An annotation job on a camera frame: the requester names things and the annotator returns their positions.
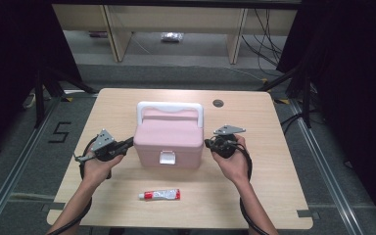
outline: red and white toothpaste tube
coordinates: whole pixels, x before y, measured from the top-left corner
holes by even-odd
[[[181,192],[179,189],[149,191],[139,194],[139,199],[143,200],[179,200]]]

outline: human arm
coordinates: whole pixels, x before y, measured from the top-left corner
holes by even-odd
[[[94,155],[94,153],[88,152],[87,155]],[[83,180],[47,234],[77,218],[90,202],[97,187],[107,178],[112,167],[120,163],[122,159],[123,155],[119,155],[108,162],[101,162],[97,159],[87,161],[84,165]],[[78,225],[79,223],[75,224],[62,234],[75,234]]]
[[[235,136],[237,143],[246,148],[246,141],[244,137],[240,135]],[[247,161],[243,154],[239,150],[236,150],[233,156],[225,159],[219,154],[212,152],[212,157],[218,163],[224,176],[232,181],[236,186],[240,194],[240,198],[243,201],[247,215],[252,222],[261,230],[270,235],[278,234],[276,228],[261,205],[252,184],[249,182]],[[255,229],[249,227],[249,234],[255,235],[258,233],[255,231]]]

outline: wooden table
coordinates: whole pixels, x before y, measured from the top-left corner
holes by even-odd
[[[212,102],[222,100],[224,106]],[[136,105],[140,101],[194,102],[204,107],[205,137],[225,124],[246,128],[241,133],[254,168],[251,182],[277,229],[310,229],[311,217],[277,114],[265,92],[103,89],[75,149],[81,155],[87,143],[106,128],[116,140],[133,136]],[[80,183],[78,163],[71,159],[55,203],[66,203]],[[145,202],[144,191],[179,188],[180,201]],[[54,223],[61,211],[50,210]],[[210,150],[204,148],[198,169],[145,168],[134,148],[113,169],[93,196],[93,206],[82,225],[112,227],[247,228],[239,195],[226,179]]]

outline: pink cooler box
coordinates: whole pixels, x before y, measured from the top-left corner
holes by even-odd
[[[197,168],[204,146],[204,110],[197,103],[140,102],[133,145],[146,167]]]

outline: forearm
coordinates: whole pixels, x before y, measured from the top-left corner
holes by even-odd
[[[82,181],[48,233],[57,230],[58,228],[71,222],[73,219],[77,218],[90,202],[96,188],[96,186],[92,186]],[[63,234],[75,234],[76,230],[78,229],[78,225],[79,223]]]
[[[234,183],[239,191],[247,215],[252,222],[264,232],[273,235],[278,234],[276,228],[268,217],[266,211],[261,205],[258,196],[253,189],[252,184],[247,180]],[[249,234],[258,234],[252,227],[249,228]]]

